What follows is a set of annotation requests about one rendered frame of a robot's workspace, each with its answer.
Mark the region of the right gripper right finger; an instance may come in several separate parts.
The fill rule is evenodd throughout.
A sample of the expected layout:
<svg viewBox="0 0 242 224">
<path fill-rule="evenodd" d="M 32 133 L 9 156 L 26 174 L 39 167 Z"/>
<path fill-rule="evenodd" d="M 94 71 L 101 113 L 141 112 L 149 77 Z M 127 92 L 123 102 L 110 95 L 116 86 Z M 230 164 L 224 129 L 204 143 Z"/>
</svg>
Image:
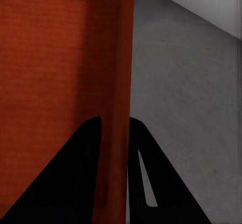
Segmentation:
<svg viewBox="0 0 242 224">
<path fill-rule="evenodd" d="M 146 204 L 138 150 L 158 207 Z M 130 224 L 211 224 L 146 125 L 129 123 Z"/>
</svg>

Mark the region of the storage box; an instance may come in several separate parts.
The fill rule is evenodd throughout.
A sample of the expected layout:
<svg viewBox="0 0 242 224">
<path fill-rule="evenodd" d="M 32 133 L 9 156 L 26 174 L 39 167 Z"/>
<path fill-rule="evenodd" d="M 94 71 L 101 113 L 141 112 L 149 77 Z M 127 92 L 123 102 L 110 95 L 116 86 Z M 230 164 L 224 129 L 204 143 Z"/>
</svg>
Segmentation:
<svg viewBox="0 0 242 224">
<path fill-rule="evenodd" d="M 126 224 L 134 0 L 0 0 L 0 220 L 101 117 L 91 224 Z"/>
</svg>

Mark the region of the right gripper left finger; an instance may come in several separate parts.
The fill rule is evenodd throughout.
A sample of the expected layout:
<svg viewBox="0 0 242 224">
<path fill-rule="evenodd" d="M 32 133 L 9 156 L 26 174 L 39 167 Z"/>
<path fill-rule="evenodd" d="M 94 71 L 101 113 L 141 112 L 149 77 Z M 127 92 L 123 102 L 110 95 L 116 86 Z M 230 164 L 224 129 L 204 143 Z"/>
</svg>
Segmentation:
<svg viewBox="0 0 242 224">
<path fill-rule="evenodd" d="M 84 122 L 0 224 L 91 224 L 101 117 Z"/>
</svg>

